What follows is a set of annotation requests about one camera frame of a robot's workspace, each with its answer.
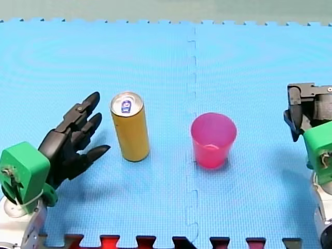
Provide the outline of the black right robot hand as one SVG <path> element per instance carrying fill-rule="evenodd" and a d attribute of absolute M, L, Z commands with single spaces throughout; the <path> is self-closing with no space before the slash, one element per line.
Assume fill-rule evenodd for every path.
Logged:
<path fill-rule="evenodd" d="M 331 85 L 289 84 L 287 97 L 288 109 L 283 117 L 294 142 L 307 130 L 331 121 Z"/>

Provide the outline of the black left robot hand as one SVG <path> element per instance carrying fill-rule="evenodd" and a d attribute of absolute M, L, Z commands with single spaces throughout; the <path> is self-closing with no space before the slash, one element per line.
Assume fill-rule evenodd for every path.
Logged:
<path fill-rule="evenodd" d="M 57 189 L 66 179 L 72 180 L 89 169 L 109 149 L 100 145 L 84 150 L 102 121 L 102 114 L 92 115 L 100 101 L 100 93 L 90 94 L 82 103 L 76 103 L 64 116 L 62 122 L 50 130 L 38 150 L 48 158 L 50 171 L 46 183 Z"/>

